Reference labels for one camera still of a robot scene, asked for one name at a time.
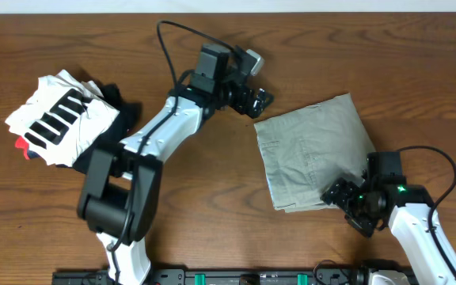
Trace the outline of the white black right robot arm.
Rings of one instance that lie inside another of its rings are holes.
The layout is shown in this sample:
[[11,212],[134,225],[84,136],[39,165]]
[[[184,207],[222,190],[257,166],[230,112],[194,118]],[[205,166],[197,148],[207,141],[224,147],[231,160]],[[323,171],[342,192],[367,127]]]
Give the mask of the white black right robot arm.
[[389,228],[405,251],[419,284],[456,284],[456,252],[439,221],[438,205],[456,186],[456,164],[443,151],[454,177],[449,188],[433,200],[423,185],[408,184],[402,172],[401,152],[372,152],[367,155],[363,183],[357,185],[338,177],[321,200],[344,212],[344,218],[366,238]]

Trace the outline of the khaki green shorts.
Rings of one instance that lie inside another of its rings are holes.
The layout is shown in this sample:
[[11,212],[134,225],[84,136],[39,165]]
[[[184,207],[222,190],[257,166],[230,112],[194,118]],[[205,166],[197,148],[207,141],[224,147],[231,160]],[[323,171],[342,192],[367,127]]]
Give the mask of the khaki green shorts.
[[362,184],[375,151],[349,93],[254,124],[275,210],[328,208],[321,195],[337,178]]

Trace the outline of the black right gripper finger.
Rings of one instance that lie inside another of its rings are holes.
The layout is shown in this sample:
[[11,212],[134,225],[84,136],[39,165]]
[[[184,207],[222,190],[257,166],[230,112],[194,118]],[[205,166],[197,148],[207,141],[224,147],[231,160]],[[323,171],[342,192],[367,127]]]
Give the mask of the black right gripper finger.
[[337,178],[330,188],[321,195],[321,200],[328,205],[343,206],[352,196],[355,184],[342,177]]
[[337,206],[346,215],[355,217],[359,215],[364,200],[365,194],[362,192],[342,192],[337,199]]

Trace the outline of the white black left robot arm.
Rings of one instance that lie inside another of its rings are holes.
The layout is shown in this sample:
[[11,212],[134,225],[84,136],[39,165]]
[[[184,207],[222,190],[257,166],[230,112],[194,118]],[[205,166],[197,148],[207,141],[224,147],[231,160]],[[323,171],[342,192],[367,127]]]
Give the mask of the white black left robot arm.
[[157,212],[163,166],[178,146],[223,107],[255,119],[271,104],[270,93],[247,85],[263,65],[253,50],[204,44],[196,68],[182,76],[189,82],[175,83],[152,120],[94,149],[77,213],[104,246],[112,282],[142,284],[150,273],[145,236]]

